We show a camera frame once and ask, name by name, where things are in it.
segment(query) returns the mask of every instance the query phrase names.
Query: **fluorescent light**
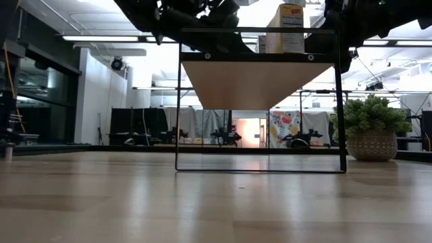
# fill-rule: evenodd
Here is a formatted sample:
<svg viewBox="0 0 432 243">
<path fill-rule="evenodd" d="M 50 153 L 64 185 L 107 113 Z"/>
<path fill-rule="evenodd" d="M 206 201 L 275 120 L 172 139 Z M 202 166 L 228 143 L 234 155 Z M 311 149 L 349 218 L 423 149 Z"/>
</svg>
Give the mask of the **fluorescent light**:
<svg viewBox="0 0 432 243">
<path fill-rule="evenodd" d="M 46 86 L 34 86 L 34 85 L 21 85 L 21 86 L 18 86 L 18 88 L 25 88 L 25 89 L 47 89 Z"/>
<path fill-rule="evenodd" d="M 399 40 L 396 45 L 406 45 L 406 46 L 432 46 L 432 40 L 421 40 L 421 41 L 413 41 L 413 40 Z"/>
<path fill-rule="evenodd" d="M 78 0 L 80 3 L 96 5 L 95 7 L 99 7 L 109 12 L 121 13 L 122 10 L 114 1 L 107 0 Z"/>
<path fill-rule="evenodd" d="M 146 37 L 146 38 L 147 38 L 147 41 L 156 42 L 155 37 Z M 165 38 L 163 38 L 162 42 L 173 42 L 174 43 L 175 40 L 165 37 Z"/>
<path fill-rule="evenodd" d="M 65 41 L 82 42 L 138 42 L 137 36 L 63 36 Z"/>
<path fill-rule="evenodd" d="M 203 108 L 202 105 L 179 105 L 180 107 L 195 107 L 195 108 Z M 160 107 L 177 107 L 177 105 L 161 105 Z"/>
<path fill-rule="evenodd" d="M 257 38 L 242 38 L 243 43 L 257 43 Z"/>
<path fill-rule="evenodd" d="M 134 87 L 137 90 L 176 90 L 174 87 Z"/>
<path fill-rule="evenodd" d="M 388 44 L 388 40 L 365 40 L 363 46 L 368 45 L 386 45 Z"/>
<path fill-rule="evenodd" d="M 18 96 L 16 97 L 16 99 L 19 101 L 33 101 L 33 99 L 29 99 L 27 97 L 22 97 L 22 96 Z"/>
</svg>

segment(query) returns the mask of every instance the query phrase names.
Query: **cardboard box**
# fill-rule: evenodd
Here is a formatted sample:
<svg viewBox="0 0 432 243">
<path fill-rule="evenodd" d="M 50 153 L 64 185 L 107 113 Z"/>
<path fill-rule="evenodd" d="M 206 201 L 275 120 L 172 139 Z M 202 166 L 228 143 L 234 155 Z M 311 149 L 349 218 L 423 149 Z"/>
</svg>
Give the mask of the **cardboard box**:
<svg viewBox="0 0 432 243">
<path fill-rule="evenodd" d="M 267 27 L 303 28 L 303 7 L 281 4 Z M 267 33 L 266 53 L 304 53 L 303 33 Z"/>
<path fill-rule="evenodd" d="M 192 139 L 191 138 L 185 138 L 184 143 L 185 144 L 192 144 Z"/>
<path fill-rule="evenodd" d="M 194 138 L 193 144 L 202 144 L 202 143 L 203 143 L 203 139 L 202 138 Z"/>
</svg>

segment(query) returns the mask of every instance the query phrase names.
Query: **black metal frame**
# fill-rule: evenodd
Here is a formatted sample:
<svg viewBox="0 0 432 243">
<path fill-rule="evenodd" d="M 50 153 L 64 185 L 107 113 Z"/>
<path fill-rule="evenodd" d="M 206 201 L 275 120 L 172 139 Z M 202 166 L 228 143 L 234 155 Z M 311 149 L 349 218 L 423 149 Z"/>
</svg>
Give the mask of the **black metal frame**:
<svg viewBox="0 0 432 243">
<path fill-rule="evenodd" d="M 23 43 L 26 48 L 26 56 L 42 63 L 47 64 L 49 67 L 54 68 L 55 70 L 69 76 L 81 76 L 82 72 L 77 68 L 65 63 L 58 58 L 53 57 L 52 55 L 40 50 L 34 45 Z"/>
<path fill-rule="evenodd" d="M 342 74 L 340 70 L 340 36 L 334 30 L 324 30 L 318 28 L 184 28 L 182 32 L 201 32 L 201 33 L 233 33 L 233 32 L 253 32 L 253 33 L 308 33 L 308 34 L 330 34 L 334 36 L 334 48 L 330 54 L 264 54 L 264 53 L 183 53 L 182 38 L 179 41 L 179 62 L 178 62 L 178 87 L 177 89 L 177 133 L 175 140 L 175 169 L 177 171 L 222 171 L 222 172 L 275 172 L 275 173 L 346 173 L 346 145 L 344 128 L 344 104 L 342 90 Z M 302 63 L 332 63 L 335 68 L 336 101 L 337 101 L 337 120 L 340 135 L 340 170 L 337 171 L 315 171 L 315 170 L 249 170 L 249 169 L 180 169 L 178 167 L 179 157 L 179 137 L 180 137 L 180 99 L 182 61 L 269 61 L 269 62 L 302 62 Z"/>
</svg>

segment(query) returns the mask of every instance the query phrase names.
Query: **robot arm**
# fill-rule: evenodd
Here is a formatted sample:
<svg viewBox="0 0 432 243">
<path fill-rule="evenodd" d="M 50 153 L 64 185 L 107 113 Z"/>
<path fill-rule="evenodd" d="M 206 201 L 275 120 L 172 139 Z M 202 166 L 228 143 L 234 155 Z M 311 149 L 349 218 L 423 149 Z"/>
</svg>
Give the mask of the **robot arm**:
<svg viewBox="0 0 432 243">
<path fill-rule="evenodd" d="M 164 36 L 180 39 L 184 27 L 236 27 L 234 0 L 114 0 L 143 32 L 152 32 L 158 44 Z M 341 34 L 341 69 L 347 72 L 351 57 L 349 47 L 359 47 L 373 36 L 386 37 L 393 28 L 418 20 L 422 29 L 432 25 L 431 0 L 326 0 L 325 22 L 320 28 L 330 28 Z M 207 16 L 197 17 L 204 10 Z M 235 33 L 183 33 L 182 42 L 203 52 L 252 52 Z M 333 48 L 332 38 L 310 35 L 305 40 L 307 53 L 325 53 Z"/>
</svg>

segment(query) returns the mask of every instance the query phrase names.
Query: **glass wall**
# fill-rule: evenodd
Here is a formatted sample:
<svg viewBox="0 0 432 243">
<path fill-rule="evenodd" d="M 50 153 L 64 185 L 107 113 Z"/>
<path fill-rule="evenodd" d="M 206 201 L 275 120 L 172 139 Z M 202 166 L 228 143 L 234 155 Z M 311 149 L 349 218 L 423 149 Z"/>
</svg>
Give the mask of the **glass wall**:
<svg viewBox="0 0 432 243">
<path fill-rule="evenodd" d="M 67 76 L 29 58 L 21 60 L 17 107 L 25 133 L 32 137 L 33 143 L 74 141 L 77 88 L 77 77 Z"/>
<path fill-rule="evenodd" d="M 7 70 L 6 70 L 6 64 L 2 61 L 0 61 L 0 88 L 4 89 L 5 84 L 7 82 Z"/>
</svg>

